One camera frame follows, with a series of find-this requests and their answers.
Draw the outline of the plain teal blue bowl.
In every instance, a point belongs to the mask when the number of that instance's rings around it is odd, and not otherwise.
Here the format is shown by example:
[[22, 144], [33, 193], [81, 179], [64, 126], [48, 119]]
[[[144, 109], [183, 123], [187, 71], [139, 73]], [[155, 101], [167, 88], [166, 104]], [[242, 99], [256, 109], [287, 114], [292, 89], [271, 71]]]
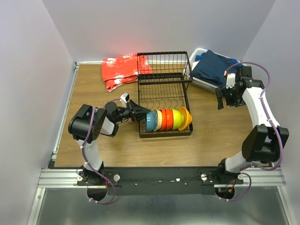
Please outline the plain teal blue bowl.
[[156, 112], [148, 112], [146, 114], [146, 132], [152, 132], [157, 129], [158, 116]]

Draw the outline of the blue patterned ceramic bowl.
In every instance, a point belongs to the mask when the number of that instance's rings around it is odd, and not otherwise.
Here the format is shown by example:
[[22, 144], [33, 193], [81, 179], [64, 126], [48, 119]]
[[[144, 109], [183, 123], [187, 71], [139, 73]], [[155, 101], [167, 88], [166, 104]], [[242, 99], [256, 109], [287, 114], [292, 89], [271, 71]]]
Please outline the blue patterned ceramic bowl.
[[157, 131], [162, 127], [162, 112], [160, 110], [155, 109], [153, 113], [155, 115], [155, 121], [156, 121], [154, 131]]

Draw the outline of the red orange bowl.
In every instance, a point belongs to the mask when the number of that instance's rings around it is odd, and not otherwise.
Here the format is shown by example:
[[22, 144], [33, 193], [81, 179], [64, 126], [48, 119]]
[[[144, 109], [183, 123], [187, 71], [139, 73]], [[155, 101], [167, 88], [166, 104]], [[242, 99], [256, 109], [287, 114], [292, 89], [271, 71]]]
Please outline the red orange bowl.
[[160, 130], [167, 130], [169, 122], [169, 109], [161, 109], [162, 113], [162, 127]]
[[166, 130], [173, 129], [173, 111], [170, 109], [165, 109], [166, 112]]

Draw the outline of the green bowl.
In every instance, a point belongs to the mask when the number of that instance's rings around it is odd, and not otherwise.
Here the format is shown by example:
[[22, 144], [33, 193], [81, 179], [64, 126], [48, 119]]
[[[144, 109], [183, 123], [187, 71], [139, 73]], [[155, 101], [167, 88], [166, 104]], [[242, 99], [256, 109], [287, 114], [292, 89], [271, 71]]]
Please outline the green bowl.
[[172, 109], [172, 113], [173, 113], [173, 128], [172, 129], [176, 130], [182, 125], [184, 118], [179, 110]]

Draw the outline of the yellow orange bowl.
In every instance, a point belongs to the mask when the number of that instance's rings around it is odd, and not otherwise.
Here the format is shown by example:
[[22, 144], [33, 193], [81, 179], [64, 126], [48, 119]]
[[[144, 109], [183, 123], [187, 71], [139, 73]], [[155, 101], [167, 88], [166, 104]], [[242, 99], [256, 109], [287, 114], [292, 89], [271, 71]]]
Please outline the yellow orange bowl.
[[192, 123], [192, 115], [190, 114], [189, 110], [185, 107], [181, 107], [179, 109], [179, 112], [183, 115], [183, 123], [178, 128], [178, 130], [183, 131]]

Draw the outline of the black wire dish rack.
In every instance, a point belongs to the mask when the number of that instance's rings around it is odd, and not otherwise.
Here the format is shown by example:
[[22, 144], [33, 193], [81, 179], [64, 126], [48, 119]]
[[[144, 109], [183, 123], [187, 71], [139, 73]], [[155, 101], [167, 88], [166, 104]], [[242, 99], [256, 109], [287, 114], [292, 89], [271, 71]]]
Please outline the black wire dish rack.
[[139, 52], [138, 104], [150, 110], [189, 108], [192, 69], [186, 51]]

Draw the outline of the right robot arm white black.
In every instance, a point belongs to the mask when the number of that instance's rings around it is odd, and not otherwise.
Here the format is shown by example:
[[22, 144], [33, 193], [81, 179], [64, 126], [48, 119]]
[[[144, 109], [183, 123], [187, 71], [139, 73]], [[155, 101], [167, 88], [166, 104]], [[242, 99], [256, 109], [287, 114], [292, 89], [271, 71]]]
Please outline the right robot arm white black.
[[216, 88], [217, 107], [246, 105], [253, 129], [244, 140], [241, 151], [223, 159], [213, 172], [218, 183], [236, 179], [250, 167], [272, 171], [281, 166], [284, 146], [289, 137], [287, 128], [281, 127], [273, 116], [266, 99], [268, 85], [252, 77], [251, 62], [238, 62], [224, 72], [226, 84]]

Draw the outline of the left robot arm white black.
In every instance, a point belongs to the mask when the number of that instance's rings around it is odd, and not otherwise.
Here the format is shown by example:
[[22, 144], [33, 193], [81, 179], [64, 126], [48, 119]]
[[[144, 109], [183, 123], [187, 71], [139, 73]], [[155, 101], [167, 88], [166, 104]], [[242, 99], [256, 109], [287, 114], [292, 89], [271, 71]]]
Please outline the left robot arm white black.
[[76, 140], [82, 150], [85, 160], [82, 172], [82, 182], [93, 185], [102, 184], [104, 179], [104, 163], [98, 152], [97, 139], [99, 135], [116, 136], [119, 123], [128, 119], [140, 122], [146, 118], [150, 109], [128, 100], [124, 107], [117, 106], [114, 101], [105, 104], [103, 108], [94, 109], [83, 104], [68, 124], [68, 132]]

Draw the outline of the white laundry basket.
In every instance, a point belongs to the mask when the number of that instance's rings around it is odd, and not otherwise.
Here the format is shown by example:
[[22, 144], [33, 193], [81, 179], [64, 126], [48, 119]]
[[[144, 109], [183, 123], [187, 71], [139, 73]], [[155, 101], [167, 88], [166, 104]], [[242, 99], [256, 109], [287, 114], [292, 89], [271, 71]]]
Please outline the white laundry basket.
[[216, 88], [226, 86], [225, 71], [238, 63], [235, 58], [228, 58], [211, 50], [197, 48], [189, 58], [192, 84], [215, 92]]

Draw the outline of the dark blue folded jeans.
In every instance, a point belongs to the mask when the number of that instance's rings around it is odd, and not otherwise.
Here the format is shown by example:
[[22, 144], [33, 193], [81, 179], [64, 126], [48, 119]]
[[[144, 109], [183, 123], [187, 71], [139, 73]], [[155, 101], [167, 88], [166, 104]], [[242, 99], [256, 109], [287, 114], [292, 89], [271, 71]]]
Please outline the dark blue folded jeans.
[[207, 50], [195, 56], [194, 62], [197, 62], [192, 69], [193, 78], [205, 81], [217, 87], [226, 85], [224, 72], [233, 64], [238, 63], [234, 58], [227, 58]]

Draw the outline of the red white folded cloth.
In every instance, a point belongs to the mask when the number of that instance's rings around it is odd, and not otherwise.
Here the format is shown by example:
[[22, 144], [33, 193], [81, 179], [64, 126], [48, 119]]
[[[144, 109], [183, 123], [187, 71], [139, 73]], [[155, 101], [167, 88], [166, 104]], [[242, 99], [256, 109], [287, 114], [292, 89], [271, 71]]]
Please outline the red white folded cloth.
[[108, 92], [124, 84], [136, 82], [139, 74], [152, 73], [153, 70], [143, 55], [129, 54], [116, 58], [105, 58], [102, 62], [102, 79]]

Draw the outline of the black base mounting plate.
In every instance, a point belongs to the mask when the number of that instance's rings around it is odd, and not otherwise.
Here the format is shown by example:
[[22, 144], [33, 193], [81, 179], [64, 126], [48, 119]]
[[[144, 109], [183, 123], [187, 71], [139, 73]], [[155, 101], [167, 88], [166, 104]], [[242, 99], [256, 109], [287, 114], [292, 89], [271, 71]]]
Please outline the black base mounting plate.
[[104, 178], [85, 168], [77, 171], [77, 184], [87, 186], [96, 200], [105, 195], [214, 195], [232, 198], [231, 188], [243, 184], [240, 173], [222, 167], [106, 167]]

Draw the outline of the aluminium table edge rail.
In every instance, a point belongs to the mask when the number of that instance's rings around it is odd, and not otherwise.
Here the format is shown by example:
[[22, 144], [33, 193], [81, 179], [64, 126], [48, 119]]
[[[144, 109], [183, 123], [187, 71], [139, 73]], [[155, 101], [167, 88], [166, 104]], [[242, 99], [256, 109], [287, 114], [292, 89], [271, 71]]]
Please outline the aluminium table edge rail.
[[[74, 68], [74, 73], [72, 75], [72, 80], [71, 80], [70, 88], [69, 88], [68, 95], [67, 95], [66, 105], [65, 105], [65, 108], [64, 108], [64, 111], [63, 111], [63, 116], [62, 116], [62, 119], [61, 119], [61, 122], [60, 122], [60, 127], [59, 127], [59, 131], [58, 131], [58, 134], [57, 134], [57, 137], [56, 137], [54, 148], [52, 150], [51, 159], [50, 159], [47, 167], [45, 168], [46, 170], [47, 169], [53, 170], [54, 164], [55, 164], [55, 161], [56, 161], [56, 157], [57, 157], [57, 154], [58, 154], [60, 140], [61, 140], [63, 128], [64, 128], [65, 121], [66, 121], [66, 116], [67, 116], [67, 113], [68, 113], [68, 108], [69, 108], [69, 105], [70, 105], [72, 93], [73, 93], [73, 90], [74, 90], [75, 81], [76, 81], [79, 66], [80, 66], [79, 62], [74, 62], [74, 65], [75, 65], [75, 68]], [[27, 222], [28, 225], [36, 225], [37, 224], [38, 217], [39, 217], [39, 214], [41, 212], [42, 204], [43, 204], [43, 201], [44, 201], [44, 196], [45, 196], [45, 193], [46, 193], [46, 189], [47, 189], [46, 187], [40, 187], [39, 184], [37, 185], [35, 197], [34, 197], [34, 200], [33, 200], [33, 204], [32, 204], [32, 207], [31, 207], [29, 219], [28, 219], [28, 222]]]

